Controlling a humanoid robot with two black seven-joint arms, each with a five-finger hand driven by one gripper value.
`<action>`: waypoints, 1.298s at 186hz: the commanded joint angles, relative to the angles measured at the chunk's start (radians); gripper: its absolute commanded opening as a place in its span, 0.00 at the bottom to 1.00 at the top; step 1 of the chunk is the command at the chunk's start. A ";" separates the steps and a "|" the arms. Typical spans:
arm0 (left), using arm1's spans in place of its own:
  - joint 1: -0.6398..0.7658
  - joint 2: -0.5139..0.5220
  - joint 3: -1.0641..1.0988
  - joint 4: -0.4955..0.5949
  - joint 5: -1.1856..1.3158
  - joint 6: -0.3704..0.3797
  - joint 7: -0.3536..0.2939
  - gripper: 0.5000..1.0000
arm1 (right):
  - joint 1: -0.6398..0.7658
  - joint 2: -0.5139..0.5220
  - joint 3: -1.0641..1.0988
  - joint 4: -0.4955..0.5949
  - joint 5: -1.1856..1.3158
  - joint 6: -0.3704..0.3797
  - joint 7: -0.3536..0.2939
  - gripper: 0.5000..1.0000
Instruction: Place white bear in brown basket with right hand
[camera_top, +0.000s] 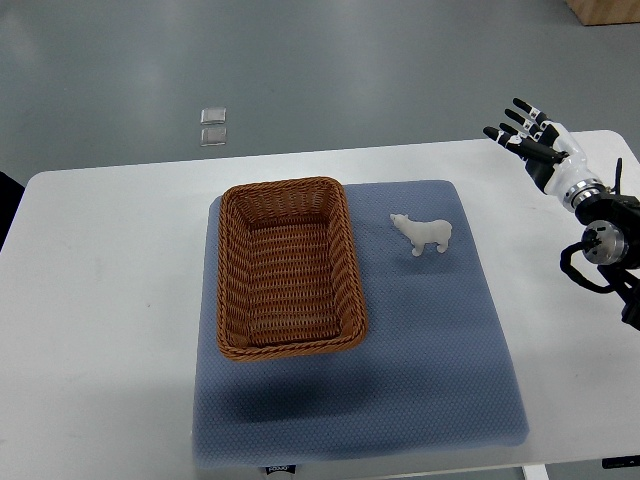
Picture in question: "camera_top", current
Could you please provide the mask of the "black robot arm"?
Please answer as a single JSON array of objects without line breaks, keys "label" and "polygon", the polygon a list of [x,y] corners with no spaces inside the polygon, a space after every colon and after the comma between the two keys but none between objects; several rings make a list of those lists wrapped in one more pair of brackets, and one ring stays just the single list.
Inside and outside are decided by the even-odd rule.
[{"label": "black robot arm", "polygon": [[[623,161],[616,162],[614,185],[582,180],[566,194],[577,220],[585,226],[579,242],[560,255],[560,269],[575,284],[598,294],[616,293],[624,302],[621,321],[639,327],[639,199],[621,193]],[[572,265],[580,252],[606,280],[598,285]]]}]

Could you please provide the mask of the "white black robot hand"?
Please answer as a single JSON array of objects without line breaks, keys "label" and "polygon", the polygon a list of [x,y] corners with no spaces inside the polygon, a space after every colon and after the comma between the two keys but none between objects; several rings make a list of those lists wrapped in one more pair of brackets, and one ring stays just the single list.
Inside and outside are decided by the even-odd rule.
[{"label": "white black robot hand", "polygon": [[505,115],[514,125],[486,126],[483,133],[524,162],[525,171],[542,193],[573,212],[582,200],[605,190],[589,170],[584,150],[563,124],[522,99],[515,98],[513,105]]}]

